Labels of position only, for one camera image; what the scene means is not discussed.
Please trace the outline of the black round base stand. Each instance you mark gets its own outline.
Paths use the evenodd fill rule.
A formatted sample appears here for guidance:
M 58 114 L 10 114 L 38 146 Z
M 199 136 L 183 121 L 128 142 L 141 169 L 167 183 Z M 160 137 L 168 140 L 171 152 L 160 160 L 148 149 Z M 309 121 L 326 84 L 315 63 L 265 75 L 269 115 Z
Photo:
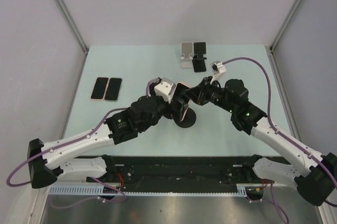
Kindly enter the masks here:
M 175 123 L 180 128 L 190 128 L 195 124 L 196 119 L 197 119 L 197 116 L 196 116 L 195 111 L 188 108 L 184 116 L 184 119 L 182 121 L 176 121 Z

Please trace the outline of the black rectangular phone stand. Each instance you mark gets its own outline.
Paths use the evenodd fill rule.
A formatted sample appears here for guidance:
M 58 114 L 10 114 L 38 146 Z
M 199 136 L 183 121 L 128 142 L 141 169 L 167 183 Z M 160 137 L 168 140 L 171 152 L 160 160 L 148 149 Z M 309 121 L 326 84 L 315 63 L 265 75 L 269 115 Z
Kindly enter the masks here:
M 193 43 L 194 55 L 192 59 L 193 69 L 195 73 L 201 73 L 206 71 L 204 55 L 206 54 L 206 42 Z

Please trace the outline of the white phone stand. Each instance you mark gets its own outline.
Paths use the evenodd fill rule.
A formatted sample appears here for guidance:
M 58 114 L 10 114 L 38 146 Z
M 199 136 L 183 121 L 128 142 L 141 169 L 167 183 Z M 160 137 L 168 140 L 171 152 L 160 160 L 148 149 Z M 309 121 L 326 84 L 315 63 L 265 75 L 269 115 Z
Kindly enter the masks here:
M 192 68 L 193 67 L 193 43 L 192 42 L 182 42 L 181 43 L 181 68 Z

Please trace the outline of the black phone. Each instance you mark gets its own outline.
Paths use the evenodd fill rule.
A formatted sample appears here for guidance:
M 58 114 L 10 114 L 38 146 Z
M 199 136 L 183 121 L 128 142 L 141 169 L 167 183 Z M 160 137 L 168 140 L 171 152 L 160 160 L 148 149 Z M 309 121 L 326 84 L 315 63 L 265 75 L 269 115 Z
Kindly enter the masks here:
M 106 89 L 105 101 L 118 101 L 119 93 L 121 90 L 122 79 L 110 78 Z

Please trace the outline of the pink case phone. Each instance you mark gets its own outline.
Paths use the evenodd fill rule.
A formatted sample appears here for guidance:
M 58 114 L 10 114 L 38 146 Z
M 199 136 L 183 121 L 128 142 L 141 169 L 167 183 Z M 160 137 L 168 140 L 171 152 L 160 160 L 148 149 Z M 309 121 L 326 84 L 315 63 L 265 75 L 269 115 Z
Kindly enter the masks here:
M 98 77 L 95 81 L 90 99 L 92 100 L 103 100 L 107 84 L 108 84 L 107 77 Z

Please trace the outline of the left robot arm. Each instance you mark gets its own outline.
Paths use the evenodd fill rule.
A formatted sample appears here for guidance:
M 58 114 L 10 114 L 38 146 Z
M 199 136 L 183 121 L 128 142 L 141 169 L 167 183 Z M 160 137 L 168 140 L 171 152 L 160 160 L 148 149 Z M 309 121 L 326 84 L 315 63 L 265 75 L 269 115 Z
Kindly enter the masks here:
M 181 128 L 192 127 L 196 122 L 196 114 L 185 100 L 168 103 L 159 96 L 142 96 L 128 108 L 115 109 L 111 114 L 105 115 L 94 129 L 77 136 L 47 143 L 31 140 L 27 160 L 32 188 L 55 183 L 67 173 L 70 159 L 91 149 L 134 139 L 157 125 L 162 117 L 174 120 Z

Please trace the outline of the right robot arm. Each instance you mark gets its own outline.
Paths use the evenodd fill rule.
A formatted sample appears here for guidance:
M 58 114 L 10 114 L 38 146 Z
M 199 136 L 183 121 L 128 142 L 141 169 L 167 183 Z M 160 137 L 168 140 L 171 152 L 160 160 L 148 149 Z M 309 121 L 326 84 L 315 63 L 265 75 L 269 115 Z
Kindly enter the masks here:
M 239 131 L 264 142 L 288 164 L 266 163 L 259 158 L 244 167 L 243 177 L 248 182 L 260 178 L 273 180 L 297 190 L 300 196 L 314 206 L 321 206 L 336 189 L 336 155 L 314 150 L 296 138 L 278 129 L 267 114 L 249 101 L 249 91 L 242 80 L 230 79 L 221 88 L 205 77 L 195 87 L 182 93 L 194 103 L 203 106 L 212 103 L 231 113 L 231 122 Z

